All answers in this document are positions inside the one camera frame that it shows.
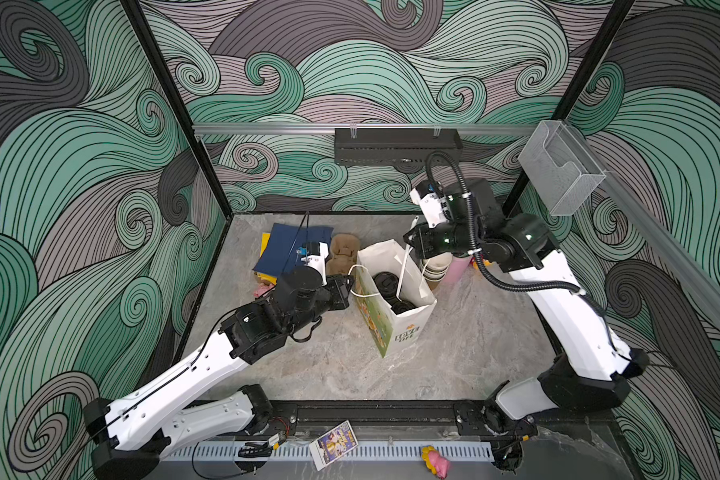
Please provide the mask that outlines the black plastic cup lid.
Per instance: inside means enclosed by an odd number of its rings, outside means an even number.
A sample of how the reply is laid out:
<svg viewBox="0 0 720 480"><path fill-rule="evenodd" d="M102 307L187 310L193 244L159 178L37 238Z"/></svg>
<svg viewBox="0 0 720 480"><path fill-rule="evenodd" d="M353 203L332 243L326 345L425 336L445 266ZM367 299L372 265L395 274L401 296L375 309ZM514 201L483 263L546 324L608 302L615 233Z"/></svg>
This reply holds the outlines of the black plastic cup lid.
<svg viewBox="0 0 720 480"><path fill-rule="evenodd" d="M390 307L395 315L401 315L407 311L415 309L416 305L407 300L394 298L390 303Z"/></svg>

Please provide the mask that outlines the white paper takeout bag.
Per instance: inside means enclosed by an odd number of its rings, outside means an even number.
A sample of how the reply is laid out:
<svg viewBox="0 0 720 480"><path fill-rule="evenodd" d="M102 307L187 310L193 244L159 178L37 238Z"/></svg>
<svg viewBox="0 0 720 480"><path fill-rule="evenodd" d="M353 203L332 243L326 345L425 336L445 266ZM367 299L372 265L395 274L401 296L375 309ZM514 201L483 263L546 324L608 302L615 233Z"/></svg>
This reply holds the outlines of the white paper takeout bag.
<svg viewBox="0 0 720 480"><path fill-rule="evenodd" d="M384 298L377 291L373 276L380 272L399 277L397 297ZM354 299L380 355L386 357L413 345L437 300L410 254L395 240L375 243L358 252L350 274L354 277ZM395 315L390 307L394 298L407 300L416 308Z"/></svg>

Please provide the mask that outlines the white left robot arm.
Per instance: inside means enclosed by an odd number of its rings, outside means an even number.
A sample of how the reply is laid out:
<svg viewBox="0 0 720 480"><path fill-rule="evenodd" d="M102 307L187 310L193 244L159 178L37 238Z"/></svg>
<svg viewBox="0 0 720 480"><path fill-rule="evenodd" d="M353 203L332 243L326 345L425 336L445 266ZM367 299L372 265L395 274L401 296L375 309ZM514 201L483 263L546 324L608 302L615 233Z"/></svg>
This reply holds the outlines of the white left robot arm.
<svg viewBox="0 0 720 480"><path fill-rule="evenodd" d="M258 384L211 403L194 402L221 381L284 347L304 327L350 304L354 279L296 267L254 301L225 314L202 345L173 367L116 399L84 409L98 479L143 479L173 452L225 433L264 431L273 407Z"/></svg>

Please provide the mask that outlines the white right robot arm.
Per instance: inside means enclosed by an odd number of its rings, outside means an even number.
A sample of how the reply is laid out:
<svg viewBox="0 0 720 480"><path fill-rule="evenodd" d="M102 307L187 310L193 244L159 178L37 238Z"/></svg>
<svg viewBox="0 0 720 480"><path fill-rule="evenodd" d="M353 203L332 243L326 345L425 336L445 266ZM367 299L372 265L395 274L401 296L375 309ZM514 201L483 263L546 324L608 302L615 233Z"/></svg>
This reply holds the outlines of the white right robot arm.
<svg viewBox="0 0 720 480"><path fill-rule="evenodd" d="M553 365L535 377L504 385L488 399L493 426L558 409L587 414L620 406L630 379L649 365L609 327L606 315L580 286L547 225L520 214L492 224L484 217L429 226L422 222L403 236L420 259L443 253L471 256L495 287L529 296L559 341Z"/></svg>

